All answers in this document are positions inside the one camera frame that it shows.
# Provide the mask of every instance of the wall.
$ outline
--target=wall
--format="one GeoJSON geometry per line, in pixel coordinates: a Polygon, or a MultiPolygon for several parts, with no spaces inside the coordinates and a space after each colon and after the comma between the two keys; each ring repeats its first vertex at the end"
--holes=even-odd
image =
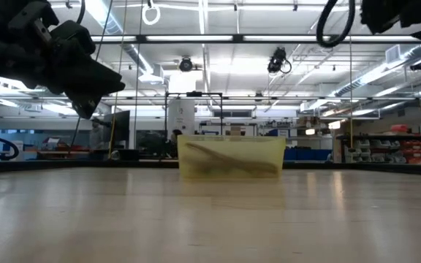
{"type": "Polygon", "coordinates": [[[354,134],[362,133],[379,133],[388,132],[392,125],[406,124],[409,128],[412,128],[412,132],[420,132],[421,124],[421,110],[419,107],[407,107],[405,109],[405,116],[398,117],[397,110],[393,110],[386,115],[383,115],[383,119],[373,121],[370,123],[362,122],[360,126],[355,126],[354,123],[354,134]]]}

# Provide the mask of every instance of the metal pole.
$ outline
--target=metal pole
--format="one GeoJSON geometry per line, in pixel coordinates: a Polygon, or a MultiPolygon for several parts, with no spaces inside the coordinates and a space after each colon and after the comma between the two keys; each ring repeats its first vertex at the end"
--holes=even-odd
{"type": "Polygon", "coordinates": [[[168,119],[168,114],[167,114],[167,108],[168,108],[168,91],[165,92],[165,140],[163,141],[163,149],[165,149],[165,146],[167,144],[167,140],[168,140],[168,125],[167,125],[167,119],[168,119]]]}
{"type": "Polygon", "coordinates": [[[220,94],[220,136],[224,136],[224,97],[220,94]]]}

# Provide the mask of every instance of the yellow plastic bin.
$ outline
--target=yellow plastic bin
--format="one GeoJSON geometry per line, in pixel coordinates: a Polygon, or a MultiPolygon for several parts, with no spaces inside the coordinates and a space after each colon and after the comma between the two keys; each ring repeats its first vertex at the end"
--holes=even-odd
{"type": "Polygon", "coordinates": [[[178,136],[182,178],[278,178],[284,137],[178,136]]]}

